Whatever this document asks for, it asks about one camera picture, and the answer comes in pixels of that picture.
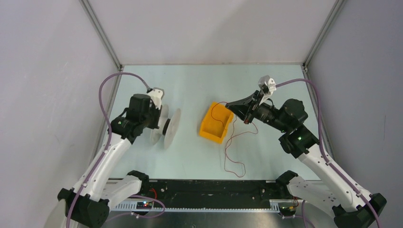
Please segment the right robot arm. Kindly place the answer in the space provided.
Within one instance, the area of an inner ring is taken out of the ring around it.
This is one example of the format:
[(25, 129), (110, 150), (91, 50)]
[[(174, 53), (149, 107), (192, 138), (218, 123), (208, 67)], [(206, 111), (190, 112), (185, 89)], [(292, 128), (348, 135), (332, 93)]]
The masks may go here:
[(281, 198), (293, 195), (307, 201), (329, 215), (339, 228), (367, 228), (379, 222), (385, 197), (363, 188), (322, 149), (320, 140), (304, 126), (308, 114), (302, 101), (291, 98), (277, 109), (263, 101), (262, 92), (255, 91), (225, 106), (245, 124), (259, 120), (281, 131), (279, 142), (284, 152), (305, 164), (328, 188), (321, 189), (287, 171), (277, 179), (276, 191)]

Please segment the white perforated cable spool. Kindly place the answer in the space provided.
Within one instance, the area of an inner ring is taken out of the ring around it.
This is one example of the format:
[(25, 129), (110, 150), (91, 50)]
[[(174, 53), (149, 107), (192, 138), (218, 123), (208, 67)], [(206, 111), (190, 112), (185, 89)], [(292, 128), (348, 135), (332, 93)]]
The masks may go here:
[(152, 129), (150, 135), (150, 141), (152, 145), (155, 145), (163, 137), (163, 147), (168, 149), (172, 144), (175, 134), (179, 128), (181, 109), (178, 108), (173, 113), (172, 117), (168, 116), (169, 106), (163, 105), (161, 110), (160, 119), (158, 122), (158, 129)]

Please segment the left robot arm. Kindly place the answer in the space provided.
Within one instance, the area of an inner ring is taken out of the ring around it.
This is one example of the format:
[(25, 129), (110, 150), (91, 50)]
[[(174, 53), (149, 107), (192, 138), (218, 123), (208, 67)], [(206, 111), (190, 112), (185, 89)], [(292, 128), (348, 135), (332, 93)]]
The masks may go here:
[(159, 89), (134, 94), (129, 106), (112, 121), (107, 121), (107, 137), (88, 169), (71, 189), (61, 189), (58, 194), (66, 216), (60, 227), (68, 228), (75, 222), (99, 228), (106, 222), (111, 209), (124, 199), (132, 195), (148, 196), (150, 184), (144, 173), (131, 171), (112, 187), (107, 187), (107, 182), (122, 156), (144, 129), (159, 130), (162, 127), (162, 99), (163, 91)]

